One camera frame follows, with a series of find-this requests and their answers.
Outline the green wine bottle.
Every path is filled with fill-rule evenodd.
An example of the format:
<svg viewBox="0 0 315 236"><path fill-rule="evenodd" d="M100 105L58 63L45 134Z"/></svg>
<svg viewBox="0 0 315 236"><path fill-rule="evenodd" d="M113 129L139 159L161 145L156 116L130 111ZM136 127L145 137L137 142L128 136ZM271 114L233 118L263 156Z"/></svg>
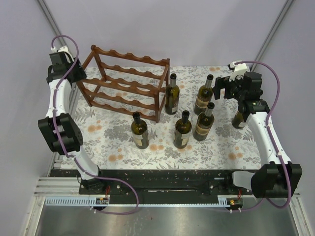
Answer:
<svg viewBox="0 0 315 236"><path fill-rule="evenodd" d="M165 111L169 115L173 115L178 110L180 89L176 85L177 75L170 75L170 82L165 89Z"/></svg>

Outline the brown wooden wine rack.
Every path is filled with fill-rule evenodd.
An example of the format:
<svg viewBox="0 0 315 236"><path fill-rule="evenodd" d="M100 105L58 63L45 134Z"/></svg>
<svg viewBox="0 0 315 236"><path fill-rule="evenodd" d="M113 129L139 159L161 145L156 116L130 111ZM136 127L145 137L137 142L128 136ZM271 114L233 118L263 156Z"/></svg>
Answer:
<svg viewBox="0 0 315 236"><path fill-rule="evenodd" d="M104 63L100 56L108 56L118 59L125 59L140 63L151 64L155 66L162 66L164 68L162 75L156 75L150 71L140 72L134 68L123 68L119 65L107 65ZM132 53L120 54L116 50L105 51L96 45L91 46L91 52L88 57L85 59L82 67L84 69L87 68L91 60L95 60L98 70L101 74L101 78L92 78L92 79L82 79L76 83L79 88L81 94L83 95L85 101L90 107L98 107L114 112L118 112L121 114L132 115L133 112L127 110L126 108L119 107L115 108L109 104L99 104L95 101L95 98L101 98L121 104L131 105L137 108L143 108L150 111L153 111L154 114L149 116L144 113L141 113L140 116L153 120L156 123L160 120L160 114L164 106L165 99L160 99L159 95L165 92L166 87L163 85L169 84L169 76L170 76L170 58L154 60L150 56L137 57ZM146 79L155 79L158 81L158 85L154 86L152 84L143 84L137 82L135 80L127 81L124 78L113 78L106 74L105 70L111 70L115 72L121 72L128 75L140 76ZM153 104L144 104L139 100L126 100L122 95L115 95L114 97L107 95L104 92L101 92L101 88L114 89L120 92L129 92L136 95L141 95L144 97L149 97L154 100Z"/></svg>

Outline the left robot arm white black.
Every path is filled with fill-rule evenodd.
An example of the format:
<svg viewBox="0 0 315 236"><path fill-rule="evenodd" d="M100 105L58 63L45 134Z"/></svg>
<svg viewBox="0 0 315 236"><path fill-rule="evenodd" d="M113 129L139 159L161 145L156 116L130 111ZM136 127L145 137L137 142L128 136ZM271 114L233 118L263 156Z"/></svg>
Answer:
<svg viewBox="0 0 315 236"><path fill-rule="evenodd" d="M73 160L83 189L89 194L102 194L107 183L99 178L99 167L85 152L82 132L69 112L73 84L87 75L67 46L52 47L50 59L52 64L46 79L50 89L49 108L45 118L38 121L38 128L52 152Z"/></svg>

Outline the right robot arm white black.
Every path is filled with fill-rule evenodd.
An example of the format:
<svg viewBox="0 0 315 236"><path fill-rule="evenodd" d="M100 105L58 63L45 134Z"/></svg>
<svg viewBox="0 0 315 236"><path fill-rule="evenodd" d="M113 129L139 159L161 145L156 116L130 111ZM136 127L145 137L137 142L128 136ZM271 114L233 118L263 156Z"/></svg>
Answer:
<svg viewBox="0 0 315 236"><path fill-rule="evenodd" d="M235 79L217 77L213 88L214 98L219 99L224 90L225 99L235 99L238 111L251 130L262 166L254 173L234 171L224 182L227 193L234 195L241 188L248 189L259 199L286 198L286 207L302 175L300 164L294 164L283 150L271 120L271 110L261 99L262 77L256 72L245 72Z"/></svg>

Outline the wine bottle brown label back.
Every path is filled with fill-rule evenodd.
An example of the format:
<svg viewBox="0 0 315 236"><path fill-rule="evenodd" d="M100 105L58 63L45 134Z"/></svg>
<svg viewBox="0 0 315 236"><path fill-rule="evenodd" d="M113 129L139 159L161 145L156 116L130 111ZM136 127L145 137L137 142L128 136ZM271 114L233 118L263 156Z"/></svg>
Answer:
<svg viewBox="0 0 315 236"><path fill-rule="evenodd" d="M213 90L212 90L212 81L214 76L212 74L209 74L206 79L206 83L199 88L195 106L194 106L194 113L196 115L199 115L201 112L204 112L207 108L208 103L211 101L213 96Z"/></svg>

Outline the wine bottle brown label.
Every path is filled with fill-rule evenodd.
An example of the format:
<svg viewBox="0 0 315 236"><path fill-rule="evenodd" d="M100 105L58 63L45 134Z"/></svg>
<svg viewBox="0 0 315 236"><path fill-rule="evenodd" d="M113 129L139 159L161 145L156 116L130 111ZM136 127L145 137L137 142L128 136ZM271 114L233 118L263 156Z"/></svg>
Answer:
<svg viewBox="0 0 315 236"><path fill-rule="evenodd" d="M214 76L212 74L209 74L206 79L206 83L199 88L195 106L194 106L194 113L196 115L199 115L201 112L204 112L207 108L208 103L211 101L213 96L213 90L212 90L212 81Z"/></svg>
<svg viewBox="0 0 315 236"><path fill-rule="evenodd" d="M197 118L196 126L193 132L193 137L197 141L203 141L207 138L210 129L214 123L213 109L215 104L209 102L204 112L201 112Z"/></svg>

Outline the wine bottle far right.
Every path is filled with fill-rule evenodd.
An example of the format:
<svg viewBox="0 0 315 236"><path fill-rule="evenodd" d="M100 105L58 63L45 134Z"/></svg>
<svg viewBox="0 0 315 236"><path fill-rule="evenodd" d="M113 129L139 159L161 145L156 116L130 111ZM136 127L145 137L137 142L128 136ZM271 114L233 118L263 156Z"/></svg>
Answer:
<svg viewBox="0 0 315 236"><path fill-rule="evenodd" d="M235 114L231 124L236 129L243 129L246 126L243 115L239 111Z"/></svg>

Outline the wine bottle brown label front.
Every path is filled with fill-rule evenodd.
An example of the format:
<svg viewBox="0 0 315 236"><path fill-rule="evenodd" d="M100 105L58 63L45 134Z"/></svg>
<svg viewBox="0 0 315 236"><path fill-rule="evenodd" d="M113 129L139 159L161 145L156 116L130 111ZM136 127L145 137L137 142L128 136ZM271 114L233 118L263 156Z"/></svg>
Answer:
<svg viewBox="0 0 315 236"><path fill-rule="evenodd" d="M204 112L201 112L197 118L196 126L193 132L193 137L197 141L203 141L207 138L210 129L214 123L213 109L215 104L209 102Z"/></svg>

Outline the wine bottle front centre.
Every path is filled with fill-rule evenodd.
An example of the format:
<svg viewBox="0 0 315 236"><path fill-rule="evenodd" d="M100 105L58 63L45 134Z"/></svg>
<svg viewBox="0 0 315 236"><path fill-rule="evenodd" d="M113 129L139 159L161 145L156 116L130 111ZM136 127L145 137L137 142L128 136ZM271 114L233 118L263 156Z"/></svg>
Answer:
<svg viewBox="0 0 315 236"><path fill-rule="evenodd" d="M175 123L174 146L183 149L187 146L191 134L192 124L189 120L189 111L184 110L182 117Z"/></svg>

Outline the wine bottle front left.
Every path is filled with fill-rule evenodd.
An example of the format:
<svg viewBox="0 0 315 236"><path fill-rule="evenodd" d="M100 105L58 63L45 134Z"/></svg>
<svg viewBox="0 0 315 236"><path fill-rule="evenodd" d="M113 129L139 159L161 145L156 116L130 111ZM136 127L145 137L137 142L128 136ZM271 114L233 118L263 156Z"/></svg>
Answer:
<svg viewBox="0 0 315 236"><path fill-rule="evenodd" d="M134 112L132 117L131 131L133 140L139 149L146 149L149 146L147 123L141 119L139 112Z"/></svg>

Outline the floral patterned table mat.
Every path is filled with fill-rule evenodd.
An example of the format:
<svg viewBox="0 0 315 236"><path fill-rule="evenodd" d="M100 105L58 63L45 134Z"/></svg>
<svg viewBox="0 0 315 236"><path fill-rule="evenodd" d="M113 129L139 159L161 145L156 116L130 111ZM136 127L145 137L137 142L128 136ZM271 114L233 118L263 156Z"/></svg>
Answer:
<svg viewBox="0 0 315 236"><path fill-rule="evenodd" d="M260 155L249 128L235 129L231 121L237 111L234 100L215 101L215 121L207 139L190 137L183 149L173 144L175 123L184 110L196 123L194 104L198 89L209 74L230 74L226 66L175 66L180 88L176 114L162 112L159 123L147 121L149 146L139 149L132 138L132 116L91 107L78 96L73 118L80 127L88 157L101 169L259 169Z"/></svg>

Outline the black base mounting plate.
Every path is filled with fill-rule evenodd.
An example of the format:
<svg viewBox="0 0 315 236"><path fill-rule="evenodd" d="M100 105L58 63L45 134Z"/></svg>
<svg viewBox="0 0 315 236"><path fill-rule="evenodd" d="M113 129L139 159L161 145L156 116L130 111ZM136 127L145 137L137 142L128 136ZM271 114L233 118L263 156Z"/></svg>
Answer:
<svg viewBox="0 0 315 236"><path fill-rule="evenodd" d="M245 188L236 187L232 170L101 170L103 177L117 178L129 183L138 195L144 192L188 191L205 195L251 195ZM53 169L50 177L73 177L81 194L122 194L131 189L114 180L81 180L77 170Z"/></svg>

